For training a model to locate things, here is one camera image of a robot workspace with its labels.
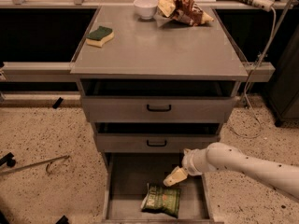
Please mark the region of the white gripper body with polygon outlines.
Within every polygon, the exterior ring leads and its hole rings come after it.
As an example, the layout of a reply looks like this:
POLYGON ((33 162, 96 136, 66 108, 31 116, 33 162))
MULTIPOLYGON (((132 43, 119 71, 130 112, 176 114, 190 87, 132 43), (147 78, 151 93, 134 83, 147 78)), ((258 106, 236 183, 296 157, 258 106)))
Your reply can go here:
POLYGON ((188 175, 201 175, 207 172, 206 151, 204 149, 191 149, 191 152, 184 155, 182 167, 188 175))

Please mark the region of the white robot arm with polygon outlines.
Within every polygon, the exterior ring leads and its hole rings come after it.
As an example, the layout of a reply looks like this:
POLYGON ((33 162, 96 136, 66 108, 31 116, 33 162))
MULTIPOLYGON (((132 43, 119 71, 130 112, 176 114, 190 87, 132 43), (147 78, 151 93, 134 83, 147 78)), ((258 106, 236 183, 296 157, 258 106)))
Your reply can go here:
POLYGON ((262 160, 242 153, 238 148, 220 142, 204 149, 184 149, 181 166, 164 180, 167 187, 184 181, 188 176, 207 172, 234 171, 246 175, 267 187, 299 201, 299 167, 262 160))

